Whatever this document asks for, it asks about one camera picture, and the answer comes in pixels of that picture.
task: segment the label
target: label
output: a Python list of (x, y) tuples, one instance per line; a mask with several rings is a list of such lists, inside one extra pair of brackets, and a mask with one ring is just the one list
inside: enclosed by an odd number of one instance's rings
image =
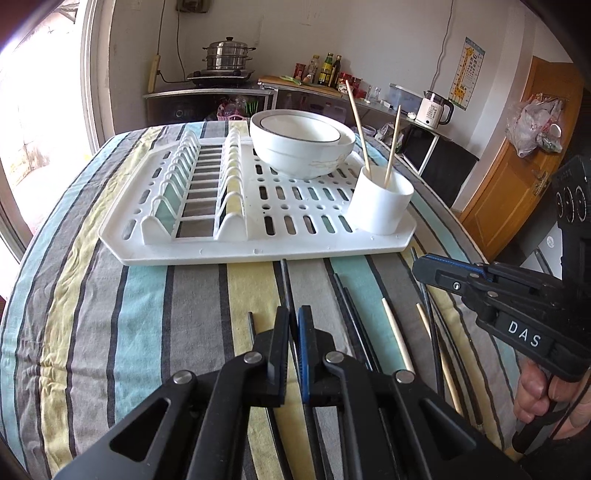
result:
[(437, 115), (438, 111), (439, 107), (437, 105), (429, 105), (429, 109), (427, 110), (427, 118), (435, 121), (435, 116)]
[(531, 326), (515, 320), (507, 315), (499, 315), (496, 328), (504, 336), (512, 338), (515, 347), (520, 351), (535, 351), (545, 356), (550, 350), (553, 340), (533, 329)]

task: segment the pot lid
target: pot lid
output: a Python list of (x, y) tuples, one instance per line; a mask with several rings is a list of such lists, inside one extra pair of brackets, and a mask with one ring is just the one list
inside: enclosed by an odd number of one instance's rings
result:
[(219, 47), (237, 47), (237, 48), (248, 48), (248, 44), (241, 41), (234, 41), (234, 37), (226, 37), (226, 40), (215, 41), (209, 44), (209, 48)]

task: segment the plastic bag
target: plastic bag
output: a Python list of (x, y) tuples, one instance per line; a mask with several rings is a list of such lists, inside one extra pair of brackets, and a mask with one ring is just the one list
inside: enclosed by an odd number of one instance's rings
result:
[(523, 158), (537, 147), (548, 152), (562, 151), (558, 138), (548, 133), (550, 125), (558, 121), (562, 108), (561, 99), (541, 98), (540, 95), (515, 105), (509, 115), (506, 137), (517, 155)]

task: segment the electric kettle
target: electric kettle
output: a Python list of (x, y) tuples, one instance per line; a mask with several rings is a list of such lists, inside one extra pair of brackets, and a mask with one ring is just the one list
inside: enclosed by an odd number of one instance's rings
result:
[[(429, 90), (424, 92), (424, 94), (425, 98), (421, 101), (421, 106), (418, 109), (415, 120), (431, 128), (437, 128), (439, 125), (447, 125), (452, 119), (453, 104), (441, 95)], [(441, 120), (445, 105), (448, 106), (449, 111), (447, 112), (446, 119)]]

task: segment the human hand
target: human hand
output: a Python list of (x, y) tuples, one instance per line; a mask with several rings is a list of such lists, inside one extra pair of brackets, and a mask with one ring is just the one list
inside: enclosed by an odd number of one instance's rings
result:
[[(517, 386), (517, 396), (513, 406), (515, 416), (524, 423), (529, 423), (535, 416), (542, 416), (548, 411), (550, 400), (559, 402), (575, 400), (584, 388), (588, 376), (589, 372), (578, 383), (568, 383), (554, 377), (548, 386), (548, 380), (540, 367), (532, 360), (526, 359), (522, 365)], [(590, 420), (591, 388), (560, 427), (554, 438), (562, 439), (573, 436), (583, 430)]]

